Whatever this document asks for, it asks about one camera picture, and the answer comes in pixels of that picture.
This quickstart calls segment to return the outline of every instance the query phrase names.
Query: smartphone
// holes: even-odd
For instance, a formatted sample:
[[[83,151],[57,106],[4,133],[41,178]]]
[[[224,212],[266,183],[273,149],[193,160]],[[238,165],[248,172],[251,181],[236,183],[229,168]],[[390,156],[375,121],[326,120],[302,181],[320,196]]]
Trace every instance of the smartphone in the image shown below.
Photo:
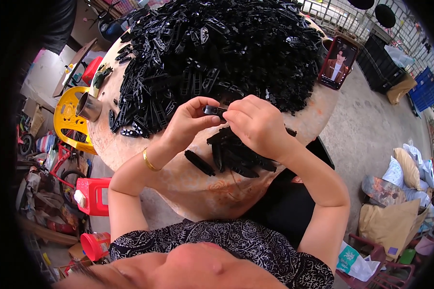
[[[341,36],[336,36],[318,74],[318,81],[324,86],[339,90],[352,71],[352,64],[358,51],[355,44]]]

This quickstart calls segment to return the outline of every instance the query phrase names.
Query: patterned blouse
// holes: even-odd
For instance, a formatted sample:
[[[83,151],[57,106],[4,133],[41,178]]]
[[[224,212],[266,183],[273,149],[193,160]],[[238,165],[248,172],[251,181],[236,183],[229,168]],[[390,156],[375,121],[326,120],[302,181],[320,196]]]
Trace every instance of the patterned blouse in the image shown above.
[[[312,255],[296,252],[282,234],[249,220],[178,223],[153,231],[133,231],[109,248],[113,261],[148,252],[167,253],[184,243],[212,242],[259,265],[288,288],[329,289],[330,268]]]

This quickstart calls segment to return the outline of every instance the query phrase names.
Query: red plastic bucket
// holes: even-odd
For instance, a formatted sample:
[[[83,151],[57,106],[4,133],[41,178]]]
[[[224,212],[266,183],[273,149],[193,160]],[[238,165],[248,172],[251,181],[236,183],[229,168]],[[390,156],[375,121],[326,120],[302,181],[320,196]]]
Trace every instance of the red plastic bucket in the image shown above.
[[[98,261],[108,255],[111,235],[107,232],[81,235],[81,244],[87,257],[92,261]]]

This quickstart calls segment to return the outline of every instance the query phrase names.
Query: white bag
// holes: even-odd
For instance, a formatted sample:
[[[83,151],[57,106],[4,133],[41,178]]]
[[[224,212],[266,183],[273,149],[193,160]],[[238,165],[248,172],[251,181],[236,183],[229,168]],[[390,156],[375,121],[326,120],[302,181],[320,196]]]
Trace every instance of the white bag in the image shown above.
[[[336,269],[360,281],[368,281],[380,264],[379,261],[365,261],[359,252],[344,241],[342,241],[341,250],[339,251]]]
[[[389,167],[387,168],[387,171],[382,177],[382,179],[393,183],[399,188],[402,188],[402,186],[404,185],[404,171],[402,170],[399,162],[394,159],[393,156],[391,156]]]
[[[415,164],[417,165],[418,168],[420,166],[422,166],[421,153],[416,147],[409,146],[406,143],[404,143],[404,145],[402,147],[411,156],[411,158],[415,161]]]
[[[384,49],[387,51],[389,56],[392,58],[394,63],[399,67],[405,67],[415,63],[415,59],[406,55],[402,50],[395,48],[393,46],[385,45]]]
[[[434,188],[434,170],[432,168],[432,160],[425,159],[423,164],[418,168],[420,172],[420,179],[426,181],[429,187]]]
[[[427,207],[431,203],[431,198],[426,193],[428,189],[428,184],[422,180],[420,180],[420,186],[424,189],[424,191],[417,189],[410,189],[404,184],[404,192],[407,197],[407,201],[413,201],[415,199],[420,199],[420,207]]]

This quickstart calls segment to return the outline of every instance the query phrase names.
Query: red plastic container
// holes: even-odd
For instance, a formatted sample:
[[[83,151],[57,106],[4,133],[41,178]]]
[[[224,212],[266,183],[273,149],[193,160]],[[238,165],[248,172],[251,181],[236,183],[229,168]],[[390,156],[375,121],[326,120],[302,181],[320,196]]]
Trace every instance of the red plastic container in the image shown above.
[[[108,205],[103,204],[103,189],[109,187],[110,177],[88,178],[80,177],[77,179],[76,189],[80,190],[85,196],[85,207],[78,205],[79,210],[89,216],[109,216]]]
[[[87,257],[92,261],[98,261],[108,255],[111,235],[107,232],[81,235],[82,249]]]
[[[90,85],[92,83],[92,79],[95,77],[95,73],[97,72],[98,66],[100,65],[101,61],[103,61],[103,58],[101,56],[98,56],[97,58],[93,59],[89,65],[87,65],[87,68],[85,68],[85,72],[84,74],[82,74],[82,80],[87,85]]]

